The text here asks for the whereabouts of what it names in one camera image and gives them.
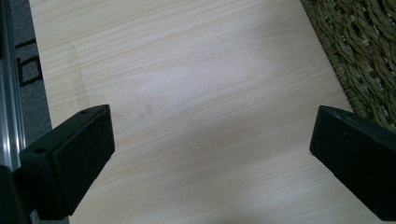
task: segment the light wood grain surface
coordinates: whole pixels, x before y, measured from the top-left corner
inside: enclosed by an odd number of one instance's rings
[[[112,110],[72,224],[380,222],[309,154],[350,107],[299,1],[30,2],[52,125]]]

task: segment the woven rug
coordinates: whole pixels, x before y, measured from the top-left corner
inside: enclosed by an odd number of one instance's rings
[[[355,112],[396,133],[396,0],[301,0]]]

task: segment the screw hole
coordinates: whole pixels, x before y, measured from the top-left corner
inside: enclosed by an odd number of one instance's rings
[[[38,148],[35,149],[35,154],[42,154],[42,153],[44,153],[46,151],[47,151],[46,148],[38,147]]]

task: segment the metal rail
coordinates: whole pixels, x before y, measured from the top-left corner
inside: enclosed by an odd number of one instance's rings
[[[0,123],[5,165],[14,171],[21,165],[19,153],[25,148],[25,134],[8,0],[0,1],[0,18]]]

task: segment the gray carpet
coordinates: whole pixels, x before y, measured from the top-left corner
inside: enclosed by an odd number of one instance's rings
[[[26,41],[35,39],[35,30],[32,22],[28,0],[10,0],[11,19],[14,33],[14,43],[19,45]],[[16,49],[17,57],[24,62],[38,55],[36,44],[29,44]],[[22,70],[23,82],[20,87],[23,124],[26,135],[26,146],[51,130],[50,113],[48,109],[47,96],[45,93],[44,82],[36,68],[36,63],[26,64]],[[46,224],[65,224],[68,219],[63,221],[40,221],[34,215],[34,223]]]

